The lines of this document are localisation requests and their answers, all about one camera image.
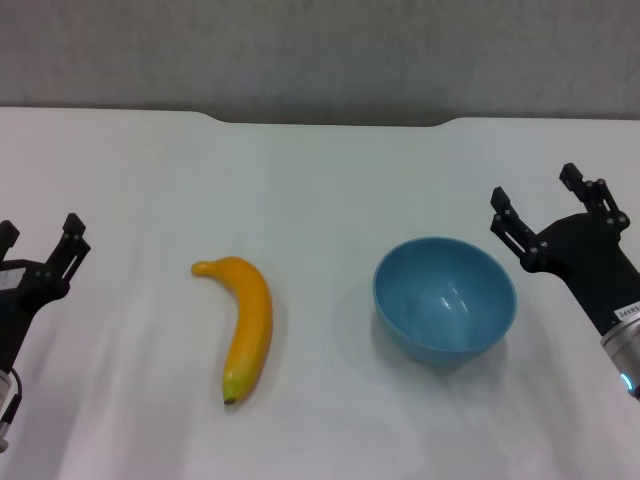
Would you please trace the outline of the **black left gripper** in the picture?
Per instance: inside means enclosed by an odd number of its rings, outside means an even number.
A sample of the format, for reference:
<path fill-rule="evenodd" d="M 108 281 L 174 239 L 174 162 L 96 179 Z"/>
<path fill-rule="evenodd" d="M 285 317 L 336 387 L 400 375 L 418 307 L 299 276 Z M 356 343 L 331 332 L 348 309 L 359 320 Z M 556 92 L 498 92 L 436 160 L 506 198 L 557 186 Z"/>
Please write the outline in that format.
<path fill-rule="evenodd" d="M 84 239 L 85 224 L 69 213 L 62 237 L 47 263 L 28 260 L 4 261 L 1 273 L 21 271 L 14 288 L 1 289 L 1 371 L 13 367 L 33 318 L 45 305 L 67 295 L 70 281 L 91 247 Z M 0 222 L 0 261 L 17 238 L 19 230 L 9 221 Z"/>

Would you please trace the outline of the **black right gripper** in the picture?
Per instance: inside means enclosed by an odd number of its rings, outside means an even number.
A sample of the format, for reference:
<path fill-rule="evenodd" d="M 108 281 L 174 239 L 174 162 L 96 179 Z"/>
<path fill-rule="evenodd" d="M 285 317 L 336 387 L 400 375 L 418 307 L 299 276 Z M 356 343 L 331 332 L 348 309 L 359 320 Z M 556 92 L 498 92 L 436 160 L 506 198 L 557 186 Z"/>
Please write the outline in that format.
<path fill-rule="evenodd" d="M 560 219 L 537 234 L 520 219 L 503 188 L 496 187 L 490 230 L 525 271 L 560 278 L 596 330 L 607 333 L 622 322 L 616 312 L 639 301 L 639 272 L 619 247 L 630 220 L 604 179 L 584 180 L 573 163 L 563 166 L 559 179 L 587 213 Z"/>

